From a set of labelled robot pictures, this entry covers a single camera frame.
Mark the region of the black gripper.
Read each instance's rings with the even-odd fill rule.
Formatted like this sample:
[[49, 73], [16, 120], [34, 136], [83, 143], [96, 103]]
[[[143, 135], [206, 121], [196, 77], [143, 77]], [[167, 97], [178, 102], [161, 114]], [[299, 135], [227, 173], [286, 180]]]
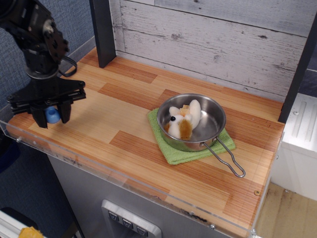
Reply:
[[24, 88], [7, 97], [12, 112], [32, 114], [40, 128], [48, 128], [46, 108], [57, 106], [62, 123], [70, 120], [71, 104], [85, 99], [85, 82], [54, 76], [49, 79], [34, 79]]

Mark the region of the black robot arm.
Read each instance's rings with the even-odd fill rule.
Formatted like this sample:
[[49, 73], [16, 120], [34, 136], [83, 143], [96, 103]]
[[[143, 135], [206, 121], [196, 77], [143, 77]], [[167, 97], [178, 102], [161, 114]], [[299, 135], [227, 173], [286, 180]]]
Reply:
[[85, 99], [85, 82], [70, 80], [76, 73], [61, 72], [59, 66], [66, 60], [68, 41], [57, 29], [50, 11], [38, 0], [2, 0], [0, 27], [8, 32], [23, 52], [30, 82], [7, 97], [13, 114], [28, 113], [41, 128], [49, 123], [67, 123], [74, 101]]

